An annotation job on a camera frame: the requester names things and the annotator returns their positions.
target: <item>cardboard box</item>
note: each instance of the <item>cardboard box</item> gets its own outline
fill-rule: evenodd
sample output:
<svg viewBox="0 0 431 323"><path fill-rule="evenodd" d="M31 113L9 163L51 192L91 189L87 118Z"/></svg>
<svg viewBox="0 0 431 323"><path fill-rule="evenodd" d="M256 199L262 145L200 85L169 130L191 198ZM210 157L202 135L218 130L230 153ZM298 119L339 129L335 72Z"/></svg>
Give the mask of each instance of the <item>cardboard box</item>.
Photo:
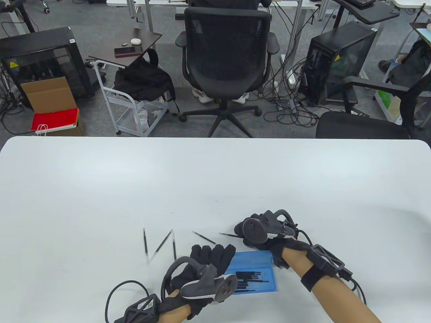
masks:
<svg viewBox="0 0 431 323"><path fill-rule="evenodd" d="M28 97L35 113L52 113L76 109L76 102L66 78L22 83L22 89ZM83 136L84 125L81 115L75 128L48 132L47 136Z"/></svg>

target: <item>smartphone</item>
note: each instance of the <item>smartphone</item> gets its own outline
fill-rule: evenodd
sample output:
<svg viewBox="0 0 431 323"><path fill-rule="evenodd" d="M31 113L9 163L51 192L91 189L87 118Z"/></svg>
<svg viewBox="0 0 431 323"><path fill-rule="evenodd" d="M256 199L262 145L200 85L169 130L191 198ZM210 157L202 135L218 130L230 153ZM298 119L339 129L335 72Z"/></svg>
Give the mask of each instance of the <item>smartphone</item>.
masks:
<svg viewBox="0 0 431 323"><path fill-rule="evenodd" d="M139 56L142 54L142 46L129 46L114 49L115 57Z"/></svg>

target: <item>blue tool case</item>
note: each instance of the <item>blue tool case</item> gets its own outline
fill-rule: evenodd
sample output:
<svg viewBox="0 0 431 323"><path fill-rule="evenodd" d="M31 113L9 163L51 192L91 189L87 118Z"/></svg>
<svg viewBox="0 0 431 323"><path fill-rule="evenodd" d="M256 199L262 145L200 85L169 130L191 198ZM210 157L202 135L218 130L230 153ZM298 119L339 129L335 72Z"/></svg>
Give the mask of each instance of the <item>blue tool case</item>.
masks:
<svg viewBox="0 0 431 323"><path fill-rule="evenodd" d="M237 252L226 274L238 277L234 295L277 291L270 251Z"/></svg>

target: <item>chair wheel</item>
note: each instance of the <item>chair wheel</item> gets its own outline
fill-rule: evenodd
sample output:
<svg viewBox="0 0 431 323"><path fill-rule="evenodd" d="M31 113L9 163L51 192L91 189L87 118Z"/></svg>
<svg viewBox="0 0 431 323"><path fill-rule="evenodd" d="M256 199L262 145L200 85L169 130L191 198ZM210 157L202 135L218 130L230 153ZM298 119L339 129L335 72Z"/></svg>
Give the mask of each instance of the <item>chair wheel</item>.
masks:
<svg viewBox="0 0 431 323"><path fill-rule="evenodd" d="M187 116L184 115L184 114L180 114L178 116L178 120L181 121L181 122L186 122L187 121Z"/></svg>

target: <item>keyboard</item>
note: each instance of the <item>keyboard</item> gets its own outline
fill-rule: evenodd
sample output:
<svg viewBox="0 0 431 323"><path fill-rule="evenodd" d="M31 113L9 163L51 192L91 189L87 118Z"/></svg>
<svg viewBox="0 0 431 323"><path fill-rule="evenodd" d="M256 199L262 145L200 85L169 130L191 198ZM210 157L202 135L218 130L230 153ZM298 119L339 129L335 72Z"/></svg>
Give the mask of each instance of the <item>keyboard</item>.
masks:
<svg viewBox="0 0 431 323"><path fill-rule="evenodd" d="M362 8L368 7L376 0L344 0L344 1L354 5L356 8L362 9Z"/></svg>

